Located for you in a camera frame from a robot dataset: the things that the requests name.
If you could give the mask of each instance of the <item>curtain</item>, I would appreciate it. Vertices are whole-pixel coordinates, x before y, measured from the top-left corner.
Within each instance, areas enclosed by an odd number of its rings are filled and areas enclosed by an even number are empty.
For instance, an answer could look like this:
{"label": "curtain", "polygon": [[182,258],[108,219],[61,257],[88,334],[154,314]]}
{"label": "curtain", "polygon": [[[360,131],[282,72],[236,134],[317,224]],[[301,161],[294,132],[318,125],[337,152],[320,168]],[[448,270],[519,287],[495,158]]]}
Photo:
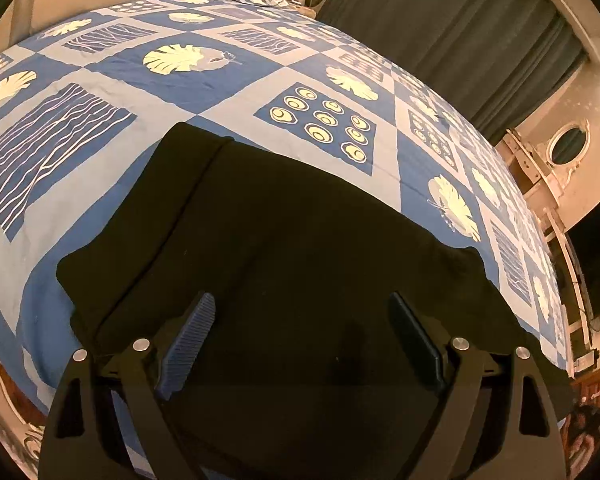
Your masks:
{"label": "curtain", "polygon": [[424,81],[493,145],[587,59],[549,0],[327,0],[318,19]]}

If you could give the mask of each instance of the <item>wooden floor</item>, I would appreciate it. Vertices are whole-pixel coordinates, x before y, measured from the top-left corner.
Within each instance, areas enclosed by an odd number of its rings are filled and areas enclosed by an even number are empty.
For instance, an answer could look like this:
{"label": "wooden floor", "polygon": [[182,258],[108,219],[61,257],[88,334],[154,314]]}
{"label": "wooden floor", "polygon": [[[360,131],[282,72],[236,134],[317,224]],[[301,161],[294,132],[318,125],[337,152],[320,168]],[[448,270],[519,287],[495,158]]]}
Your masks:
{"label": "wooden floor", "polygon": [[46,416],[20,391],[16,383],[9,377],[7,371],[0,364],[0,378],[9,394],[11,402],[20,413],[20,416],[35,426],[44,426]]}

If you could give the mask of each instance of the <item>black screen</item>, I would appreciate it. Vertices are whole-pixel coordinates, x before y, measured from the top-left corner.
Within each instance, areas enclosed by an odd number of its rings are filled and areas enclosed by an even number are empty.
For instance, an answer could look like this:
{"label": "black screen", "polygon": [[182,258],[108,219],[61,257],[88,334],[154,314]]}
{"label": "black screen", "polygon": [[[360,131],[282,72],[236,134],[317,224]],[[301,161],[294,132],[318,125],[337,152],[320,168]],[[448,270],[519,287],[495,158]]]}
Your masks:
{"label": "black screen", "polygon": [[567,232],[582,268],[595,317],[600,315],[600,203]]}

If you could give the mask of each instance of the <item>bed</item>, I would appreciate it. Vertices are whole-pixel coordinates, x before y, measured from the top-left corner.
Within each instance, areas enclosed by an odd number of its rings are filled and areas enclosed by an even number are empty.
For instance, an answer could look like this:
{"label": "bed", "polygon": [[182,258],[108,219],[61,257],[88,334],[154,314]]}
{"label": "bed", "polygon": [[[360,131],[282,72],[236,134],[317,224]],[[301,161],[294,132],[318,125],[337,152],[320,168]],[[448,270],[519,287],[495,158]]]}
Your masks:
{"label": "bed", "polygon": [[336,174],[475,247],[566,369],[542,234],[500,155],[443,98],[285,0],[135,0],[0,54],[0,361],[43,413],[78,348],[56,265],[102,230],[178,121]]}

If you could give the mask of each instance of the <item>metal bolt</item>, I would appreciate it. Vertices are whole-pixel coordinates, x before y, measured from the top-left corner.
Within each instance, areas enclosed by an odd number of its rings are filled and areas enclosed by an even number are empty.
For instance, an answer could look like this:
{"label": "metal bolt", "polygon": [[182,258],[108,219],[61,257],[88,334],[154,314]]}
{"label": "metal bolt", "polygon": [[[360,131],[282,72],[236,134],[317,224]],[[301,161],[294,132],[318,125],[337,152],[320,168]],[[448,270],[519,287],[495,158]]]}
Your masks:
{"label": "metal bolt", "polygon": [[531,357],[531,352],[523,346],[519,346],[516,348],[516,355],[520,359],[529,359]]}
{"label": "metal bolt", "polygon": [[456,350],[463,351],[469,349],[469,342],[464,337],[455,337],[451,344]]}
{"label": "metal bolt", "polygon": [[84,348],[80,348],[74,352],[74,361],[78,363],[84,361],[87,358],[87,355],[87,351]]}
{"label": "metal bolt", "polygon": [[149,348],[149,345],[151,343],[149,343],[148,339],[145,339],[144,337],[141,339],[136,339],[134,341],[134,350],[136,352],[144,352],[147,348]]}

